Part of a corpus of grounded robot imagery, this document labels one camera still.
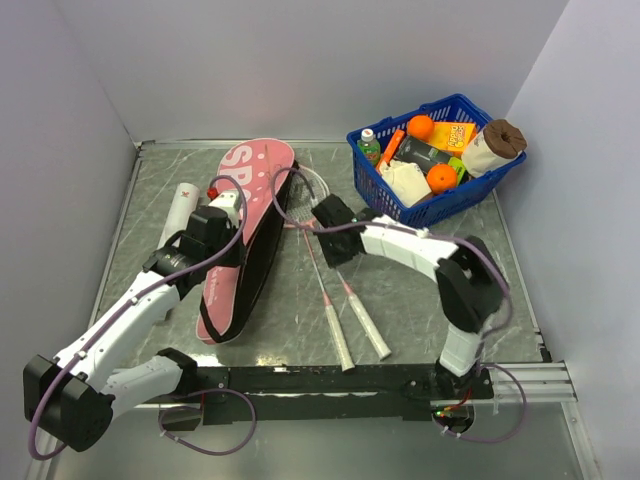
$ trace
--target bottle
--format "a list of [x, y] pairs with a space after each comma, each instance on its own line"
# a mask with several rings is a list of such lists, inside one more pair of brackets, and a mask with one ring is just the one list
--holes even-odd
[[380, 143], [376, 139], [373, 130], [365, 128], [360, 134], [360, 140], [358, 140], [358, 147], [367, 157], [367, 160], [374, 167], [378, 165], [380, 161]]

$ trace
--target orange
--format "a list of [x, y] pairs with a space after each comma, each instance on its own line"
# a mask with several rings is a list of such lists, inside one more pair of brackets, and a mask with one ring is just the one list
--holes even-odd
[[431, 167], [429, 173], [427, 173], [427, 183], [434, 195], [440, 195], [445, 190], [456, 187], [458, 174], [452, 166], [446, 163], [439, 163]]
[[429, 140], [433, 129], [433, 120], [428, 115], [416, 115], [407, 124], [407, 133], [423, 142]]

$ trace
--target red object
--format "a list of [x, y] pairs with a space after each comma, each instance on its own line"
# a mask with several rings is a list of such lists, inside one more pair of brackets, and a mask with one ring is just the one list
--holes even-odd
[[213, 200], [215, 199], [218, 195], [220, 195], [218, 193], [218, 190], [216, 190], [214, 187], [209, 188], [209, 190], [207, 190], [207, 197], [209, 197], [209, 200]]

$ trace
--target marble surface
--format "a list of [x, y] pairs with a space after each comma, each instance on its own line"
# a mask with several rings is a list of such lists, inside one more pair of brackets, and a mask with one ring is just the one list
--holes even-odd
[[[331, 191], [354, 210], [364, 206], [353, 187], [351, 150], [347, 144], [298, 144], [296, 160], [313, 168]], [[104, 313], [127, 289], [156, 247], [176, 186], [190, 182], [205, 191], [229, 149], [143, 151], [141, 167], [100, 303]], [[488, 339], [487, 361], [541, 361], [515, 262], [493, 196], [474, 208], [435, 225], [432, 230], [482, 238], [504, 272], [513, 295], [511, 326]], [[356, 364], [378, 363], [377, 355], [351, 311], [335, 272], [325, 264], [320, 245], [311, 238], [327, 290], [340, 316]], [[432, 363], [444, 345], [447, 320], [436, 285], [423, 275], [384, 258], [360, 256], [340, 268], [368, 309], [393, 351], [385, 363]], [[122, 367], [149, 360], [158, 350], [174, 347], [200, 365], [335, 365], [322, 296], [299, 231], [285, 230], [267, 284], [243, 333], [234, 341], [205, 345], [195, 336], [202, 287], [195, 288], [153, 327]]]

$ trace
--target white racket grip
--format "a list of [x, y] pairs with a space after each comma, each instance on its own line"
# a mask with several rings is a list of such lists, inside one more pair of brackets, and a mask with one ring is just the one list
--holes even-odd
[[342, 371], [352, 370], [355, 368], [353, 360], [351, 360], [351, 354], [349, 353], [349, 347], [347, 340], [344, 338], [342, 327], [340, 326], [340, 320], [338, 320], [338, 314], [333, 305], [326, 305], [324, 311], [327, 315], [327, 321], [329, 322], [329, 329], [331, 330], [331, 336], [333, 337], [333, 344], [336, 347], [338, 358], [340, 358], [340, 365], [342, 365]]
[[358, 317], [358, 320], [360, 320], [360, 325], [362, 325], [362, 328], [364, 328], [364, 331], [367, 334], [367, 337], [369, 337], [373, 348], [375, 348], [376, 353], [378, 354], [378, 358], [380, 358], [380, 360], [384, 360], [389, 355], [391, 355], [391, 349], [384, 341], [384, 338], [382, 338], [382, 335], [380, 335], [376, 324], [373, 323], [373, 320], [371, 320], [369, 312], [367, 312], [367, 309], [364, 308], [364, 305], [356, 294], [352, 293], [348, 295], [347, 298], [349, 299], [349, 304], [351, 305], [353, 313], [355, 313], [356, 317]]

